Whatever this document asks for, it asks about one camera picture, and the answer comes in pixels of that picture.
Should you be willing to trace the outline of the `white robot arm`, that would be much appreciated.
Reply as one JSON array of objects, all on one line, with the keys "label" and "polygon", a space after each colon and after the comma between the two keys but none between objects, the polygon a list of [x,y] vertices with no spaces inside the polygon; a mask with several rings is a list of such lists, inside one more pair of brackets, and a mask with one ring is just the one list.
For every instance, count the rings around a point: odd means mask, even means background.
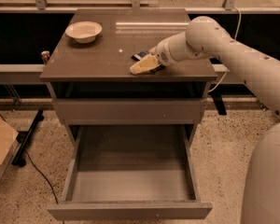
[{"label": "white robot arm", "polygon": [[[280,119],[280,61],[235,40],[215,20],[201,16],[163,39],[130,67],[144,74],[185,60],[216,58]],[[260,138],[245,178],[241,224],[280,224],[280,122]]]}]

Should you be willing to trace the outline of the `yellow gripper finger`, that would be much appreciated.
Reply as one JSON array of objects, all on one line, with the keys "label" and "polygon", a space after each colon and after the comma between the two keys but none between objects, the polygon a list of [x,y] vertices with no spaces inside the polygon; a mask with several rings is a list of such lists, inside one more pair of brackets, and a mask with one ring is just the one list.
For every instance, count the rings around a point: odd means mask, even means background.
[{"label": "yellow gripper finger", "polygon": [[151,54],[146,55],[140,61],[130,67],[133,75],[153,73],[160,66],[158,59]]}]

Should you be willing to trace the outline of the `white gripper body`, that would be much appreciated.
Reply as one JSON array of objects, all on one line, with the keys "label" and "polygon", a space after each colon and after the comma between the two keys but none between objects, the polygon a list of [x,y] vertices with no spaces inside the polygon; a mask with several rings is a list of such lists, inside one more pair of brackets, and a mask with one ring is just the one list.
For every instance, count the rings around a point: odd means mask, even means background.
[{"label": "white gripper body", "polygon": [[186,59],[186,38],[184,35],[172,35],[163,39],[149,50],[158,62],[164,66],[176,64]]}]

